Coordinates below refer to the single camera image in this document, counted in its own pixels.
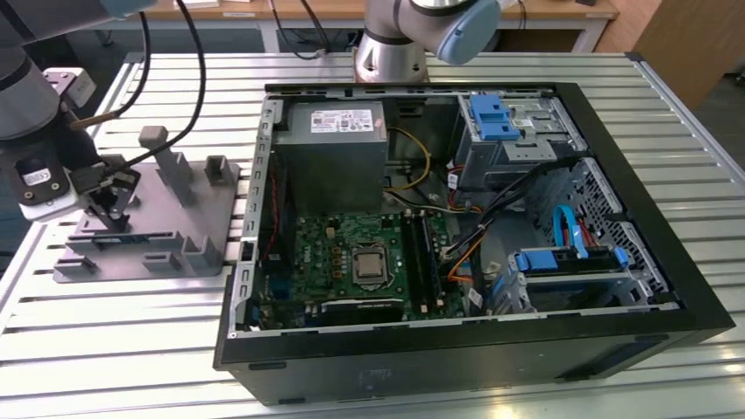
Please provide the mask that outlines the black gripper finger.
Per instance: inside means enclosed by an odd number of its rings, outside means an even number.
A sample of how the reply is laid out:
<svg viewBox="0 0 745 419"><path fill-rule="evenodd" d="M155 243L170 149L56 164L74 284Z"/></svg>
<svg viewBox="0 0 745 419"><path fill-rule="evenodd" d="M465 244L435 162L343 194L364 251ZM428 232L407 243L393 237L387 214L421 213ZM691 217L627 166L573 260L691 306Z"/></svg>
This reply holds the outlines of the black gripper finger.
<svg viewBox="0 0 745 419"><path fill-rule="evenodd" d="M114 221L118 230L126 230L128 226L130 216L126 214L126 208L134 197L139 181L140 173L134 169L119 171L114 176Z"/></svg>
<svg viewBox="0 0 745 419"><path fill-rule="evenodd" d="M124 221L122 214L116 212L118 196L108 189L100 189L86 193L88 208L86 212L95 216L107 230L123 230Z"/></svg>

